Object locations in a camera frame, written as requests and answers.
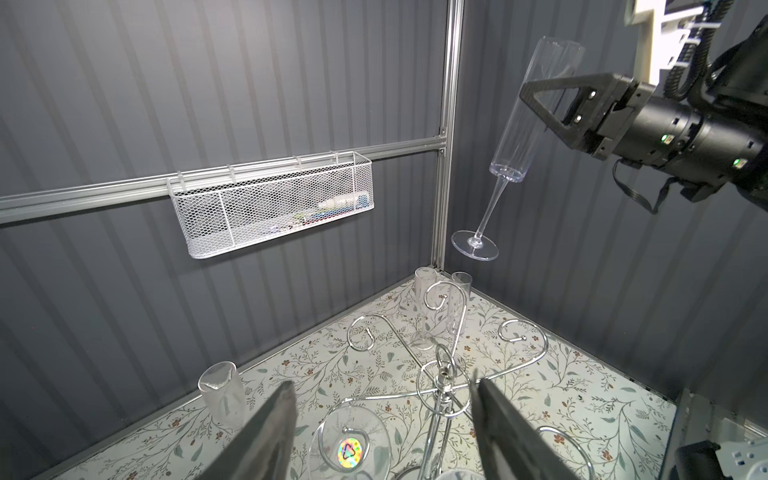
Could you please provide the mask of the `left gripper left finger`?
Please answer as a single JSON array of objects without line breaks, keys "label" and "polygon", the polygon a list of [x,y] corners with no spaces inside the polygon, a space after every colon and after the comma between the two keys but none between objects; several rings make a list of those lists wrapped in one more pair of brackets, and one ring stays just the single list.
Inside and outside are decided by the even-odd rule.
[{"label": "left gripper left finger", "polygon": [[295,384],[284,381],[198,479],[286,479],[297,418]]}]

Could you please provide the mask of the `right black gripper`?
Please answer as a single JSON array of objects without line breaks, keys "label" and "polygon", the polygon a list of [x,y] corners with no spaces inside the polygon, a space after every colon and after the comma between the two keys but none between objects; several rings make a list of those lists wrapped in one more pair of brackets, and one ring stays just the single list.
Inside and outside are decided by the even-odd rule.
[{"label": "right black gripper", "polygon": [[528,81],[519,99],[566,146],[604,160],[656,87],[615,73]]}]

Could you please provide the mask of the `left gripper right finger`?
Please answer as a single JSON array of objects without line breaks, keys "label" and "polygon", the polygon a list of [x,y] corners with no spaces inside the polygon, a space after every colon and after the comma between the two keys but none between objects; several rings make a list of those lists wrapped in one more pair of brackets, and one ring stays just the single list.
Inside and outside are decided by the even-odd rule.
[{"label": "left gripper right finger", "polygon": [[574,479],[572,472],[489,379],[470,381],[470,407],[487,479]]}]

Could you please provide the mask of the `clear champagne flute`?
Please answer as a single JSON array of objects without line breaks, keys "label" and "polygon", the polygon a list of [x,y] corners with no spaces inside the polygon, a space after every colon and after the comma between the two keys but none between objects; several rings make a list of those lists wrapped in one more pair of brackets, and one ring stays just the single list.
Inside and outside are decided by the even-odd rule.
[{"label": "clear champagne flute", "polygon": [[211,365],[201,374],[197,386],[215,424],[233,432],[243,427],[245,388],[233,362]]},{"label": "clear champagne flute", "polygon": [[433,329],[435,312],[427,307],[427,290],[437,282],[437,271],[430,266],[419,267],[414,272],[413,293],[417,307],[416,331],[411,345],[417,350],[426,351],[433,347],[435,336]]}]

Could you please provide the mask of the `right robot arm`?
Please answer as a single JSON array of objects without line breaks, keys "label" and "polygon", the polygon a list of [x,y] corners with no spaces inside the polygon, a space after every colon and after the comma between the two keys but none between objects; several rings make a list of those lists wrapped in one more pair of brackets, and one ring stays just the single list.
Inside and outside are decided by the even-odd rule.
[{"label": "right robot arm", "polygon": [[661,96],[647,82],[601,73],[529,81],[519,98],[573,150],[661,171],[691,202],[731,183],[766,208],[767,22],[710,59],[731,5],[704,2]]}]

